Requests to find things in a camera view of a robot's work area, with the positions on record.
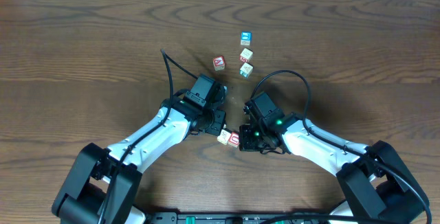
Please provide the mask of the red U wooden block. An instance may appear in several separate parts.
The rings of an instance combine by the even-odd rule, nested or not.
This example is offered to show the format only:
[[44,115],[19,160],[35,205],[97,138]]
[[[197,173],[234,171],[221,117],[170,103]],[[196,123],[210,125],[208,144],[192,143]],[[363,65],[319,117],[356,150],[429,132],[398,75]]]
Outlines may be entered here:
[[237,148],[240,144],[239,134],[231,133],[228,138],[228,144]]

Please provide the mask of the cream wooden block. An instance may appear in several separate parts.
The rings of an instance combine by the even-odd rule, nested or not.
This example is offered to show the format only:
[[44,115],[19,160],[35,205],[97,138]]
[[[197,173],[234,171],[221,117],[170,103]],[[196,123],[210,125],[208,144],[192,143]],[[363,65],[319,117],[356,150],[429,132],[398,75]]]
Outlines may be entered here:
[[223,145],[228,145],[231,132],[227,129],[222,129],[220,135],[217,137],[217,141],[222,143]]

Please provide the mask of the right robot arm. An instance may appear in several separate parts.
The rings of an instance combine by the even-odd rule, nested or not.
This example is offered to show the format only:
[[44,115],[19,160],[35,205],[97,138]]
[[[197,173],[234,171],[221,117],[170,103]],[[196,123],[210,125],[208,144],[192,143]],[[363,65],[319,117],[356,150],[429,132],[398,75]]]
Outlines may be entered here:
[[303,157],[336,177],[345,200],[333,213],[358,219],[409,223],[427,212],[429,200],[396,150],[388,143],[358,144],[286,115],[262,92],[243,108],[240,150]]

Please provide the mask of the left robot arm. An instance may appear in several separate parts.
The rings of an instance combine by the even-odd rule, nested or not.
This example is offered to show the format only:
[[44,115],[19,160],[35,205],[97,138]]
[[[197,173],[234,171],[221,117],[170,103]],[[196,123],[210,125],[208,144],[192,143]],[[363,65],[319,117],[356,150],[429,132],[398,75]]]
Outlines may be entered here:
[[219,136],[227,88],[200,75],[191,89],[173,91],[155,117],[121,142],[86,145],[76,157],[52,204],[61,223],[146,223],[134,201],[143,173],[189,135]]

